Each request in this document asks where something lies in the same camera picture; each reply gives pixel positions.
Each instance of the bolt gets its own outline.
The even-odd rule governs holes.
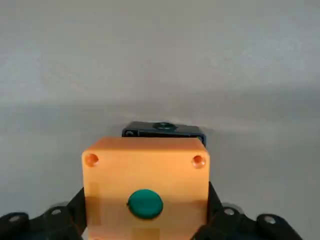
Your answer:
[[[159,129],[159,130],[171,130],[175,131],[177,127],[169,122],[156,122],[153,124],[153,128]]]
[[[10,223],[13,223],[13,222],[18,221],[19,219],[20,219],[19,216],[13,216],[13,217],[11,217],[11,218],[9,219],[9,222],[10,222]]]
[[[61,210],[60,209],[55,209],[51,212],[52,215],[60,214]]]
[[[235,214],[235,211],[233,211],[231,208],[226,208],[226,209],[224,210],[224,213],[227,214],[227,215],[229,215],[229,216],[232,216],[232,215]]]
[[[276,220],[272,217],[272,216],[265,216],[264,220],[268,223],[268,224],[275,224]]]
[[[127,137],[131,137],[131,136],[133,136],[133,135],[135,135],[132,131],[126,131],[125,132],[125,135],[127,136]]]

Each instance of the screw hole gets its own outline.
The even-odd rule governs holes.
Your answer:
[[[89,167],[94,167],[98,164],[99,158],[97,155],[90,153],[89,155],[85,156],[84,161]]]
[[[200,169],[206,165],[206,160],[202,156],[197,155],[192,159],[192,164],[196,169]]]

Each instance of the green push button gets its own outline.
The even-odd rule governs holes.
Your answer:
[[[164,208],[160,196],[148,189],[135,191],[129,197],[127,205],[131,213],[141,219],[153,219]]]

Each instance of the white surface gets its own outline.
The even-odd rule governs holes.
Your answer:
[[[131,120],[198,125],[249,217],[318,239],[318,0],[2,0],[0,214],[82,185],[81,152]]]

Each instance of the orange push button box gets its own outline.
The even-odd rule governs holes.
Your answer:
[[[82,168],[91,240],[189,240],[206,223],[210,157],[197,138],[106,137]]]

